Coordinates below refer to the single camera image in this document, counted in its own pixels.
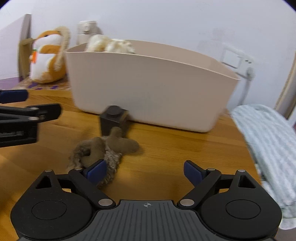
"wooden table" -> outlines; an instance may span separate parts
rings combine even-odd
[[[45,169],[65,172],[68,156],[76,144],[100,135],[98,116],[79,111],[67,91],[30,91],[24,107],[59,102],[63,113],[58,120],[40,124],[35,144],[0,149],[0,240],[15,241],[10,211],[29,185]],[[103,191],[114,199],[173,199],[178,201],[192,189],[184,177],[183,163],[192,160],[202,168],[216,168],[224,174],[247,170],[257,181],[253,161],[233,121],[221,116],[208,133],[194,133],[134,123],[129,138],[141,150],[122,158],[114,181]]]

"plush toy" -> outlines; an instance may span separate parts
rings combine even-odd
[[[131,42],[124,39],[110,39],[105,35],[93,35],[85,48],[86,52],[130,53],[135,50]]]
[[[122,130],[113,127],[107,137],[95,137],[80,142],[73,150],[67,167],[67,172],[76,167],[87,168],[100,159],[107,163],[107,175],[98,183],[101,188],[111,182],[119,165],[122,155],[134,153],[139,149],[135,140],[122,138]]]
[[[66,74],[64,51],[68,48],[70,31],[58,27],[40,34],[33,43],[30,56],[30,79],[38,83],[49,83]]]

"storage bin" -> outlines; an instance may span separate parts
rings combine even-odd
[[[132,119],[207,132],[226,108],[238,76],[206,55],[159,43],[130,40],[136,54],[66,52],[75,105],[100,114],[109,105]]]

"striped cloth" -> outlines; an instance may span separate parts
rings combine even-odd
[[[236,107],[231,116],[246,143],[262,186],[282,210],[281,229],[296,227],[296,134],[275,110],[260,104]]]

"orange and white plush toy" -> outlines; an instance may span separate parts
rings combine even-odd
[[[58,27],[40,34],[33,43],[30,56],[30,79],[49,83],[66,75],[64,52],[68,48],[70,31]]]

